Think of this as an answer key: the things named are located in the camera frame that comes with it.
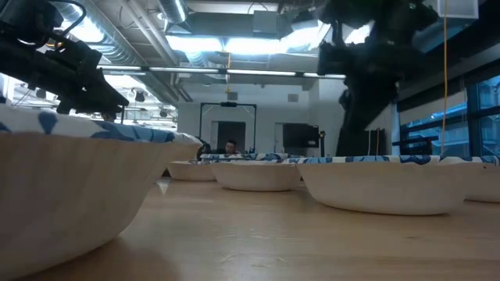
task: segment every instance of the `paper bowl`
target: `paper bowl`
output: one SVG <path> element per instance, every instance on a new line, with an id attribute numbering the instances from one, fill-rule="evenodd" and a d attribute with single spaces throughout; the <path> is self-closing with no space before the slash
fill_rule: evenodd
<path id="1" fill-rule="evenodd" d="M 0 279 L 110 241 L 130 224 L 166 165 L 198 147 L 0 133 Z"/>
<path id="2" fill-rule="evenodd" d="M 232 161 L 268 161 L 280 162 L 287 158 L 300 158 L 301 156 L 290 155 L 288 153 L 250 153 L 250 154 L 203 154 L 200 159 L 210 162 L 232 162 Z"/>
<path id="3" fill-rule="evenodd" d="M 475 162 L 463 162 L 456 166 L 460 175 L 457 184 L 469 192 L 467 200 L 500 203 L 500 161 L 495 156 L 475 158 Z"/>
<path id="4" fill-rule="evenodd" d="M 428 158 L 365 157 L 298 161 L 310 194 L 335 208 L 392 215 L 437 215 L 458 208 L 467 188 L 454 165 Z"/>
<path id="5" fill-rule="evenodd" d="M 175 180 L 192 181 L 214 181 L 216 178 L 212 174 L 208 162 L 197 161 L 175 161 L 167 166 Z"/>
<path id="6" fill-rule="evenodd" d="M 210 165 L 217 182 L 244 191 L 285 191 L 300 187 L 294 164 L 263 161 L 220 162 Z"/>

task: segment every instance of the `white wall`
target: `white wall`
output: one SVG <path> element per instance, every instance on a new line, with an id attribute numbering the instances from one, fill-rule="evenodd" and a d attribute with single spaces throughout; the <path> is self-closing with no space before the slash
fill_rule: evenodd
<path id="1" fill-rule="evenodd" d="M 199 135 L 200 102 L 227 101 L 225 85 L 186 85 L 184 87 L 195 100 L 193 103 L 179 104 L 177 131 Z M 238 92 L 238 103 L 257 104 L 257 130 L 255 147 L 257 152 L 274 151 L 274 130 L 276 123 L 307 123 L 309 120 L 309 92 L 300 86 L 234 85 L 231 91 Z M 299 94 L 298 103 L 288 102 L 288 94 Z M 213 124 L 216 121 L 245 122 L 246 148 L 253 147 L 253 108 L 222 108 L 205 105 L 203 112 L 202 139 L 210 142 Z"/>
<path id="2" fill-rule="evenodd" d="M 318 80 L 309 92 L 309 124 L 325 131 L 325 156 L 335 156 L 338 136 L 344 121 L 344 109 L 338 99 L 345 90 L 342 80 Z M 320 156 L 309 149 L 308 156 Z"/>
<path id="3" fill-rule="evenodd" d="M 179 132 L 199 135 L 200 102 L 227 101 L 226 85 L 190 84 L 185 86 L 193 97 L 193 103 L 179 104 Z M 272 152 L 275 145 L 276 123 L 308 123 L 324 130 L 325 155 L 335 156 L 340 129 L 344 121 L 344 109 L 338 103 L 346 86 L 342 80 L 318 80 L 311 91 L 303 91 L 300 86 L 266 85 L 234 85 L 231 91 L 239 93 L 238 103 L 257 104 L 257 130 L 255 146 L 257 152 Z M 288 102 L 288 94 L 299 94 L 298 103 Z M 246 148 L 253 146 L 253 109 L 250 113 L 243 108 L 221 108 L 220 106 L 204 107 L 202 139 L 211 142 L 212 126 L 218 121 L 235 121 L 246 123 Z M 369 129 L 377 127 L 387 132 L 387 149 L 391 152 L 392 135 L 395 134 L 397 112 L 395 106 L 387 107 L 378 116 Z M 307 156 L 320 156 L 319 149 L 309 149 Z"/>

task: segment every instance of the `blue patterned rim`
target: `blue patterned rim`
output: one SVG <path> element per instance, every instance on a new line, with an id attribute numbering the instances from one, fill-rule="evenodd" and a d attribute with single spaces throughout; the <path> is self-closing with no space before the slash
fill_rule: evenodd
<path id="1" fill-rule="evenodd" d="M 497 156 L 483 157 L 441 157 L 429 155 L 411 156 L 348 156 L 348 157 L 324 157 L 324 158 L 289 158 L 283 163 L 293 164 L 328 164 L 328 163 L 350 163 L 350 162 L 394 162 L 394 163 L 416 163 L 418 165 L 436 164 L 439 162 L 455 164 L 460 162 L 476 162 L 500 165 Z"/>
<path id="2" fill-rule="evenodd" d="M 282 161 L 287 158 L 300 158 L 298 155 L 289 155 L 283 153 L 268 153 L 268 154 L 239 154 L 239 155 L 201 155 L 200 158 L 202 160 L 218 160 L 220 162 L 229 162 L 229 161 L 237 161 L 237 160 L 253 160 L 253 161 Z"/>
<path id="3" fill-rule="evenodd" d="M 201 144 L 195 137 L 168 130 L 154 130 L 74 116 L 40 112 L 0 105 L 0 133 L 43 133 L 68 137 L 113 139 L 120 141 Z"/>

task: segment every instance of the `table surface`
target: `table surface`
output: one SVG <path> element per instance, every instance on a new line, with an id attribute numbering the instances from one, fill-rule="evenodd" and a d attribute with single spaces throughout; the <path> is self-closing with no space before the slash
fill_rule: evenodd
<path id="1" fill-rule="evenodd" d="M 500 280 L 500 205 L 406 217 L 330 208 L 306 189 L 152 188 L 103 247 L 22 280 Z"/>

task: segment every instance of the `glass window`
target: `glass window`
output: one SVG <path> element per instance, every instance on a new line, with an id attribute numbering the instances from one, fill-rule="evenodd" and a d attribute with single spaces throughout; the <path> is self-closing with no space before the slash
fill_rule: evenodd
<path id="1" fill-rule="evenodd" d="M 441 140 L 442 140 L 441 127 L 430 128 L 409 133 L 409 138 L 419 137 L 438 137 L 438 140 L 433 140 L 432 155 L 441 154 Z M 445 132 L 445 153 L 444 156 L 470 156 L 469 146 L 469 127 L 467 122 L 455 123 L 446 126 Z"/>
<path id="2" fill-rule="evenodd" d="M 498 91 L 500 90 L 500 76 L 485 80 L 477 85 L 480 100 L 480 109 L 499 106 Z"/>
<path id="3" fill-rule="evenodd" d="M 500 115 L 481 119 L 483 155 L 500 155 Z"/>
<path id="4" fill-rule="evenodd" d="M 465 116 L 465 114 L 467 114 L 467 103 L 465 103 L 465 102 L 446 109 L 446 118 L 453 117 L 453 116 Z M 443 114 L 443 112 L 433 113 L 427 118 L 410 122 L 409 127 L 418 126 L 418 125 L 430 123 L 433 121 L 443 120 L 444 115 L 445 114 Z"/>

